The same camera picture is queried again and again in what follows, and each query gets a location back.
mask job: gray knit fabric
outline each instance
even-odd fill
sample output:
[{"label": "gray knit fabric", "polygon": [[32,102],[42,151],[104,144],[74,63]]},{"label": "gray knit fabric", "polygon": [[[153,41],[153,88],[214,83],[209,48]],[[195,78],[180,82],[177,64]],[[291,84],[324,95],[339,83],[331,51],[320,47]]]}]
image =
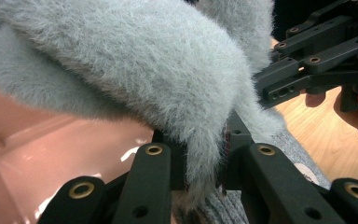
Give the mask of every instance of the gray knit fabric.
[{"label": "gray knit fabric", "polygon": [[[310,158],[310,155],[289,132],[282,132],[274,136],[271,142],[266,143],[278,147],[292,163],[302,163],[309,167],[318,178],[320,186],[329,189],[330,183],[327,178]],[[176,221],[181,224],[249,223],[242,207],[241,192],[234,190],[228,191],[227,196],[222,196],[217,189],[197,210],[189,213],[182,210],[174,210],[173,213]]]}]

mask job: furry cloth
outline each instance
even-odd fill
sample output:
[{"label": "furry cloth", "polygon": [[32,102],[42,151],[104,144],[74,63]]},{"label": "furry cloth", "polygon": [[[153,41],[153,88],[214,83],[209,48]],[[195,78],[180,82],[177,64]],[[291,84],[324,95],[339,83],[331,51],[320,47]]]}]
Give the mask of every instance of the furry cloth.
[{"label": "furry cloth", "polygon": [[271,0],[0,0],[0,91],[94,119],[131,117],[187,145],[194,208],[214,189],[233,109],[254,139],[284,130],[258,104]]}]

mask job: pink tray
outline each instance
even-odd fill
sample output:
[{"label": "pink tray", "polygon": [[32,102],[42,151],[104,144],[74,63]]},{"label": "pink tray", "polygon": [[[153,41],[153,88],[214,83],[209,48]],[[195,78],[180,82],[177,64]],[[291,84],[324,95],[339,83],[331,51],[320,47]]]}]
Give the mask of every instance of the pink tray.
[{"label": "pink tray", "polygon": [[16,105],[0,95],[0,223],[36,223],[68,180],[127,172],[152,131],[129,120],[79,119]]}]

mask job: black metal bracket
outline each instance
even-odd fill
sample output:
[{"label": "black metal bracket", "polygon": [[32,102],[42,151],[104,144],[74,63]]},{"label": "black metal bracket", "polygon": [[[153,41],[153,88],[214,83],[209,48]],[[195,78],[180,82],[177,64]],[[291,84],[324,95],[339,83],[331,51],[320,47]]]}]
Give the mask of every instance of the black metal bracket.
[{"label": "black metal bracket", "polygon": [[[358,223],[358,180],[338,179],[330,190],[313,185],[278,148],[255,144],[235,113],[227,136],[217,185],[222,195],[241,190],[250,223]],[[89,176],[66,183],[38,223],[170,223],[170,192],[186,190],[186,146],[160,132],[154,139],[162,142],[140,147],[131,170],[106,185]]]},{"label": "black metal bracket", "polygon": [[[286,35],[275,46],[276,62],[255,75],[262,105],[278,105],[302,90],[319,94],[342,86],[358,94],[358,1],[336,1]],[[343,112],[358,109],[357,99],[342,101]]]}]

